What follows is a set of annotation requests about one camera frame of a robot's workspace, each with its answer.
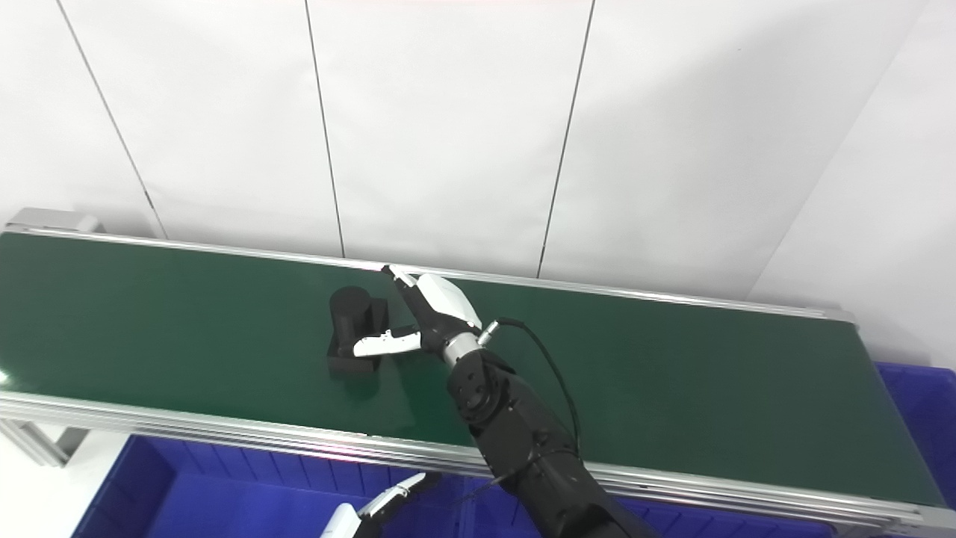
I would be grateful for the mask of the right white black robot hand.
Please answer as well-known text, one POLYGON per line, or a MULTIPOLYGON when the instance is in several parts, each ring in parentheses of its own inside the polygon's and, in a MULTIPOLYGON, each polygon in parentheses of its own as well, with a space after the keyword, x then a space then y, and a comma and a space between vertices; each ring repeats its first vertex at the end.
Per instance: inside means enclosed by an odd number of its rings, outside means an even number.
POLYGON ((392 279, 416 326, 361 337, 348 348, 352 357, 423 350, 443 358, 445 348, 460 335, 477 340, 482 321, 467 296, 453 282, 436 273, 414 276, 396 265, 383 265, 380 272, 392 279))

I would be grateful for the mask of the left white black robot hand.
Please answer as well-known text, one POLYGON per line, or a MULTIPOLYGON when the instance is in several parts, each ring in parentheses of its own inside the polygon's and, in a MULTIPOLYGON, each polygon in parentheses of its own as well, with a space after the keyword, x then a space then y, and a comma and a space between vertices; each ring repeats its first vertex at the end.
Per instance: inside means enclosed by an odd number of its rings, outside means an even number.
POLYGON ((380 537, 385 525, 417 495, 437 486, 442 474, 420 472, 390 486, 372 498, 360 510, 351 504, 339 504, 332 512, 321 537, 380 537))

